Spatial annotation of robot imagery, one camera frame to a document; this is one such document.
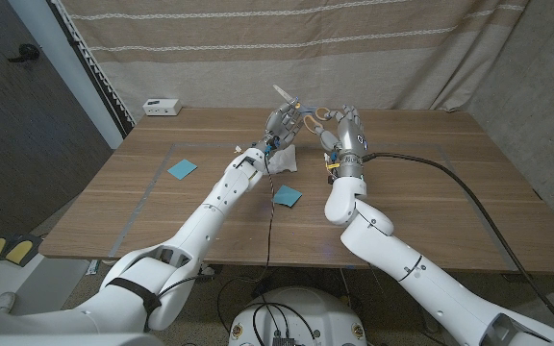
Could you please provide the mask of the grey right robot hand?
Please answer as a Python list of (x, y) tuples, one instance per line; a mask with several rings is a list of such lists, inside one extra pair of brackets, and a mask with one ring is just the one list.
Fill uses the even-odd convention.
[(361, 178), (362, 157), (366, 153), (364, 126), (354, 106), (344, 105), (342, 109), (343, 111), (333, 111), (333, 117), (338, 122), (338, 136), (320, 126), (315, 126), (314, 130), (322, 147), (329, 153), (338, 154), (340, 166), (337, 168), (337, 176)]

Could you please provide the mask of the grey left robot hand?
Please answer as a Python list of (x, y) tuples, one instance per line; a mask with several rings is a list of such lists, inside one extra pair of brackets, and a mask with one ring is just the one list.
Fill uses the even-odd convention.
[(286, 103), (273, 111), (268, 117), (263, 142), (270, 150), (283, 150), (290, 146), (302, 127), (302, 115), (299, 103)]

